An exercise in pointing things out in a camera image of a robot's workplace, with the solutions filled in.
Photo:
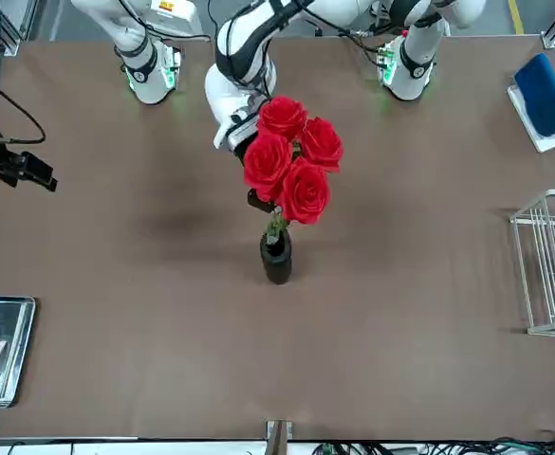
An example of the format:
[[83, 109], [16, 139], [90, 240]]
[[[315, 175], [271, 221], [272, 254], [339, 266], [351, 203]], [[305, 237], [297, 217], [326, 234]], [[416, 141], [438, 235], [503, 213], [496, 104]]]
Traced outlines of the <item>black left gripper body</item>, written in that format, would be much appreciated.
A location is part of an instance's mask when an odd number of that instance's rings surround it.
[[257, 135], [251, 135], [242, 140], [232, 151], [232, 154], [239, 160], [241, 165], [244, 165], [244, 158], [248, 147], [254, 142]]

